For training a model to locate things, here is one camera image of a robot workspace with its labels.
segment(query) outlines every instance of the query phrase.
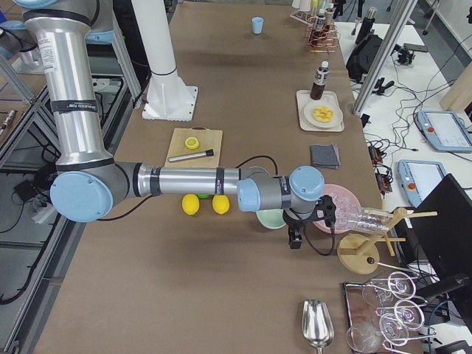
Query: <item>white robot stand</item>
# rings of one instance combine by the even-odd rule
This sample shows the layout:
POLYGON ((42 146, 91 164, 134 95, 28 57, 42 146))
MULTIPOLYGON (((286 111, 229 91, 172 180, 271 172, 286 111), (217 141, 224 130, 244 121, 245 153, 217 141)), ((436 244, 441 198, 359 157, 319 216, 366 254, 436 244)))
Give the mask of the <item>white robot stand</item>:
POLYGON ((198 88, 186 86, 178 76, 164 2, 132 2, 152 72, 142 117, 189 122, 198 88))

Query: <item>yellow food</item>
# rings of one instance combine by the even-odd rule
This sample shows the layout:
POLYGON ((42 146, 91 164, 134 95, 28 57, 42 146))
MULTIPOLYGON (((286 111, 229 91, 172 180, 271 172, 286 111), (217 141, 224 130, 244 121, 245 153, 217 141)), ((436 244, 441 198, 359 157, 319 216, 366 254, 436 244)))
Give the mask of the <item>yellow food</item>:
POLYGON ((333 120, 333 110, 324 106, 313 109, 312 115, 317 122, 321 123, 328 123, 333 120))
POLYGON ((200 209, 200 201, 195 194, 186 194, 182 198, 182 209, 188 215, 195 215, 200 209))
POLYGON ((215 195, 212 201, 213 210, 217 214, 224 214, 229 210, 229 199, 225 195, 215 195))

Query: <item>brown table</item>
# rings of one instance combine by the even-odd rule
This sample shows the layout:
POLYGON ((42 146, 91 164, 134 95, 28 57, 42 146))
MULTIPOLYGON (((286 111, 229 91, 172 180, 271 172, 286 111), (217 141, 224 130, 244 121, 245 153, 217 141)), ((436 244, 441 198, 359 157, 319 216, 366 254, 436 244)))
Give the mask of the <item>brown table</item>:
MULTIPOLYGON (((361 122, 349 111, 354 99, 341 53, 309 53, 305 27, 288 17, 291 11, 179 5, 171 34, 180 76, 199 87, 194 119, 147 121, 135 111, 117 160, 164 164, 174 127, 222 129, 222 166, 268 154, 285 174, 310 163, 310 144, 334 142, 341 168, 323 169, 326 182, 379 207, 361 122), (262 35, 251 33, 255 15, 265 18, 262 35), (327 90, 341 103, 343 133, 299 128, 295 93, 311 87, 322 60, 330 61, 327 90)), ((271 168, 263 160, 254 164, 271 168)), ((286 228, 264 229, 230 200, 226 215, 203 201, 190 217, 180 195, 163 195, 120 221, 90 223, 35 352, 314 353, 301 331, 302 302, 314 298, 328 304, 335 327, 327 353, 348 353, 341 283, 368 277, 350 273, 336 256, 320 257, 307 243, 290 250, 286 228)), ((121 203, 111 216, 136 202, 121 203)), ((328 249, 326 234, 308 232, 328 249)))

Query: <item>white desk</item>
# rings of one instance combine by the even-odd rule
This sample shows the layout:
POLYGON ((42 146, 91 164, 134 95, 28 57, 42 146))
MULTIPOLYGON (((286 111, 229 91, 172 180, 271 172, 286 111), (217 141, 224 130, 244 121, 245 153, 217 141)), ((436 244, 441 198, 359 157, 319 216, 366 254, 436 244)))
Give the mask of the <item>white desk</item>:
MULTIPOLYGON (((355 36, 351 35, 353 30, 352 23, 336 23, 339 31, 339 42, 344 57, 344 62, 347 62, 347 59, 350 56, 350 53, 355 47, 355 36)), ((388 24, 376 24, 374 25, 375 33, 383 38, 386 31, 388 30, 388 24)), ((403 45, 403 43, 412 43, 412 44, 423 44, 421 37, 417 34, 413 26, 406 26, 405 30, 401 34, 398 44, 403 45)), ((394 66, 392 60, 386 62, 385 67, 381 72, 381 77, 385 77, 384 85, 390 80, 395 81, 395 85, 399 86, 399 83, 407 86, 410 89, 415 91, 426 90, 429 81, 432 76, 437 73, 439 68, 436 63, 433 61, 433 58, 429 53, 420 53, 416 52, 416 56, 413 60, 411 66, 394 66)), ((436 77, 432 80, 429 85, 429 89, 435 89, 439 86, 446 84, 446 81, 441 73, 437 74, 436 77)), ((360 85, 354 85, 353 89, 359 89, 360 85)), ((395 135, 392 127, 401 127, 406 125, 404 121, 399 121, 398 116, 395 114, 395 110, 400 108, 401 100, 409 100, 414 98, 412 94, 405 92, 404 90, 389 88, 385 95, 378 96, 373 94, 366 108, 364 109, 365 114, 370 115, 370 124, 364 129, 367 140, 377 140, 376 136, 369 134, 375 134, 381 138, 387 138, 392 141, 395 140, 395 135)), ((433 94, 434 91, 429 91, 428 96, 433 94)), ((423 104, 423 110, 442 110, 440 106, 440 101, 448 91, 448 88, 444 89, 440 93, 434 95, 431 99, 427 100, 423 104)), ((425 92, 417 94, 418 98, 423 100, 425 98, 425 92)), ((383 163, 387 166, 391 166, 393 170, 394 181, 392 183, 392 192, 386 194, 385 197, 385 206, 387 210, 393 210, 395 207, 404 207, 410 206, 411 204, 407 200, 403 188, 401 186, 400 176, 397 171, 397 162, 401 159, 411 159, 411 160, 426 160, 426 161, 436 161, 441 162, 447 173, 452 173, 457 181, 463 187, 472 187, 472 163, 464 161, 456 156, 451 155, 450 153, 440 153, 435 151, 430 144, 423 138, 421 132, 417 129, 416 125, 413 123, 413 117, 411 113, 414 110, 414 107, 420 102, 417 100, 405 101, 403 103, 406 108, 403 111, 401 116, 408 120, 411 124, 409 133, 405 138, 406 146, 408 148, 417 148, 418 152, 410 150, 397 150, 396 147, 391 147, 388 149, 388 155, 383 160, 383 163)), ((465 120, 465 125, 468 126, 470 122, 464 112, 459 114, 465 120)), ((472 154, 460 154, 468 159, 472 159, 472 154)), ((458 340, 467 340, 469 345, 472 345, 472 334, 468 331, 467 327, 462 326, 458 327, 454 324, 438 324, 434 326, 438 332, 437 339, 439 339, 443 344, 452 343, 458 340)), ((439 347, 440 344, 434 342, 432 347, 439 347)))

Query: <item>gray floor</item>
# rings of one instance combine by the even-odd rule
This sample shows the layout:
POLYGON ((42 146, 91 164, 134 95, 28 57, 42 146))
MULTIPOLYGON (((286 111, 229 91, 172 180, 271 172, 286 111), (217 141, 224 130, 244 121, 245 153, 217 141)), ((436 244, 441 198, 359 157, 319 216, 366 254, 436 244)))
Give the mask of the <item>gray floor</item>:
MULTIPOLYGON (((243 3, 243 4, 266 4, 266 5, 291 5, 292 0, 196 0, 208 2, 223 3, 243 3)), ((387 11, 390 0, 364 0, 364 14, 369 7, 378 9, 375 21, 380 24, 388 24, 393 8, 398 0, 392 1, 392 10, 387 11)), ((357 13, 358 0, 347 0, 344 6, 344 15, 338 18, 338 21, 354 22, 357 13)), ((425 13, 429 10, 426 0, 418 0, 413 10, 411 19, 415 22, 415 28, 422 37, 425 45, 428 47, 431 56, 438 67, 442 68, 441 72, 447 81, 457 79, 463 72, 464 68, 470 63, 471 57, 462 49, 456 50, 458 43, 455 37, 447 30, 445 25, 436 16, 428 29, 428 35, 423 35, 428 18, 425 13)))

